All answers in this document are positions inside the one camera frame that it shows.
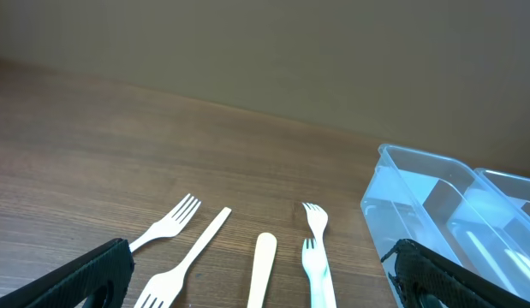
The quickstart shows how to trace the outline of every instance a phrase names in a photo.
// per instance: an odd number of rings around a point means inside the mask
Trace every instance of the wood grain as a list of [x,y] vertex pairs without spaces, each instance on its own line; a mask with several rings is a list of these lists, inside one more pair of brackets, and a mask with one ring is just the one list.
[[301,201],[320,204],[339,307],[394,307],[360,210],[380,141],[71,74],[0,62],[0,296],[115,237],[136,239],[185,194],[203,203],[143,246],[124,306],[175,267],[224,207],[174,307],[244,307],[257,236],[277,237],[267,307],[309,307]]

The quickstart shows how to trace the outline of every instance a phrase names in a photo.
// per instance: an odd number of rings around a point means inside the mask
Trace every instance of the gray wall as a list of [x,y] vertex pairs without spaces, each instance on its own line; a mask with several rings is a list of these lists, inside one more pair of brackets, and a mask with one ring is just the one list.
[[0,0],[0,57],[530,170],[530,0]]

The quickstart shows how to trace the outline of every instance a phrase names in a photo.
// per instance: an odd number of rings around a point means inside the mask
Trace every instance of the clear plastic container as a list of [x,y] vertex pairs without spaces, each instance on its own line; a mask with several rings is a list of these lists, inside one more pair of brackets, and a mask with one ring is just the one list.
[[[455,159],[397,145],[378,151],[361,209],[380,257],[399,239],[416,240],[530,301],[527,217]],[[383,266],[394,273],[394,258]]]

